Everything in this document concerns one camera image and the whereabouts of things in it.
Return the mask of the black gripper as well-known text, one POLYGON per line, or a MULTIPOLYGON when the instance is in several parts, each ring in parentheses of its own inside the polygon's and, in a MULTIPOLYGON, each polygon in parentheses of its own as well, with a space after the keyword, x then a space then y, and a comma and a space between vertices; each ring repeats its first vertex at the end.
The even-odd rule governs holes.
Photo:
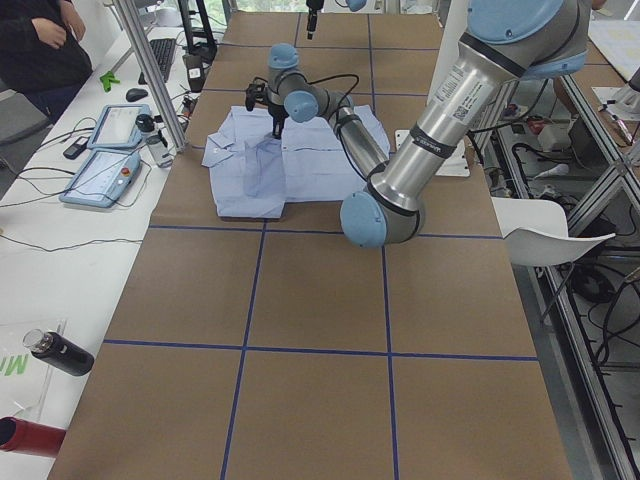
POLYGON ((288 113, 283 105, 274 103, 268 105, 268 113, 273 119, 272 136, 274 139, 280 140, 282 138, 285 121, 288 118, 288 113))
POLYGON ((306 0, 306 6, 308 8, 307 15, 307 39, 312 40, 317 28, 318 12, 324 7, 324 0, 306 0))

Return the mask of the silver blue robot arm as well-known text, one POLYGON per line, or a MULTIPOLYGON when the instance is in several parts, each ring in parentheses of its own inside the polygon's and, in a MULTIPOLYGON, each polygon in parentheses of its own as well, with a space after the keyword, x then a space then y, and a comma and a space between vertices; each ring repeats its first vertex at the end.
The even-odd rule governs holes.
POLYGON ((471 1, 459 56, 396 154, 386 158, 347 95, 311 85, 287 43, 272 46, 268 101, 299 123, 325 119, 364 177, 340 209, 348 239, 365 248, 402 243, 424 224, 422 191, 452 156, 495 92, 520 79, 581 69, 587 55, 588 1, 471 1))
MULTIPOLYGON (((325 10, 325 0, 306 0, 307 7, 307 23, 306 36, 308 40, 312 40, 317 29, 319 13, 325 10)), ((339 9, 346 10, 351 13, 361 12, 368 4, 366 0, 345 0, 333 1, 339 9)))

